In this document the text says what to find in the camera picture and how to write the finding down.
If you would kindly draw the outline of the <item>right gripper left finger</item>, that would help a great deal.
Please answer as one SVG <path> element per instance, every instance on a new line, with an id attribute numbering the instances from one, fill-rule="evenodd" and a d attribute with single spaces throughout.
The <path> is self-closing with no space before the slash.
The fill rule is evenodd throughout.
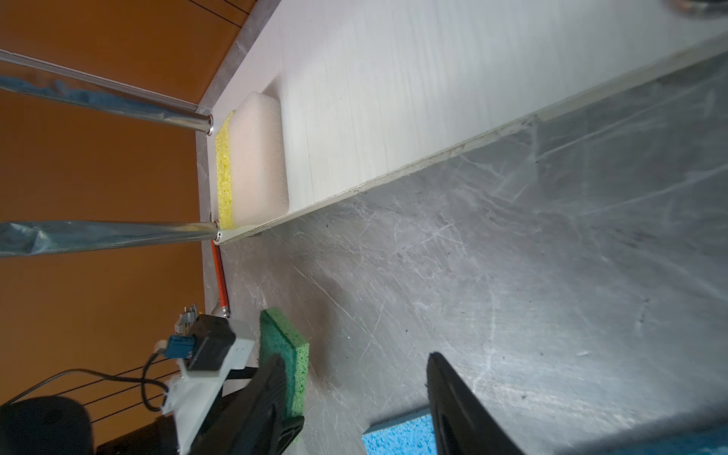
<path id="1" fill-rule="evenodd" d="M 286 364 L 276 354 L 220 414 L 193 454 L 282 454 L 304 426 L 302 416 L 286 417 Z"/>

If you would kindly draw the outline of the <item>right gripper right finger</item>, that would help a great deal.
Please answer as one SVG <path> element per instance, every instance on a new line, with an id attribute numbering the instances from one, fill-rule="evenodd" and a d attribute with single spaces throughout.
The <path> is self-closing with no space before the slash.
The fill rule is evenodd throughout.
<path id="1" fill-rule="evenodd" d="M 427 387 L 439 454 L 523 455 L 440 353 L 428 357 Z"/>

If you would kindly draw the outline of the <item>blue cellulose sponge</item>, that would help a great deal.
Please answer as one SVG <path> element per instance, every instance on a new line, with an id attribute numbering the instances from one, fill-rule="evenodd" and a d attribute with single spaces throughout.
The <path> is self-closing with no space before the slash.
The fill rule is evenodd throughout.
<path id="1" fill-rule="evenodd" d="M 427 409 L 372 426 L 361 436 L 369 455 L 435 455 L 432 417 Z"/>

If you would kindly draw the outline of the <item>green scouring sponge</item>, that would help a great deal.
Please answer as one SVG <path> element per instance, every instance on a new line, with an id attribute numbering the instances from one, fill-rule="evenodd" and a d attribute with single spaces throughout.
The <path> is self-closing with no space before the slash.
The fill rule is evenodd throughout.
<path id="1" fill-rule="evenodd" d="M 286 366 L 286 417 L 303 416 L 309 368 L 309 343 L 275 307 L 261 312 L 259 363 L 279 355 Z"/>

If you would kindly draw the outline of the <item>beige foam sponge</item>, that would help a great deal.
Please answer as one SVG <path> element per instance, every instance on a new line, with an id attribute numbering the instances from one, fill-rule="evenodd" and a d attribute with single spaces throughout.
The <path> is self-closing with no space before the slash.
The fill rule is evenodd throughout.
<path id="1" fill-rule="evenodd" d="M 252 92 L 229 122 L 233 227 L 259 226 L 289 210 L 280 102 Z"/>

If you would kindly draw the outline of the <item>yellow cellulose sponge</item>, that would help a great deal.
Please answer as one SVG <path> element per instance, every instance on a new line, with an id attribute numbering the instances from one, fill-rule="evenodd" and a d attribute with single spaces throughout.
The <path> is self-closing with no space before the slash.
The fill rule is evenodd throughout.
<path id="1" fill-rule="evenodd" d="M 231 183 L 231 111 L 215 137 L 216 182 L 219 223 L 222 229 L 234 229 Z"/>

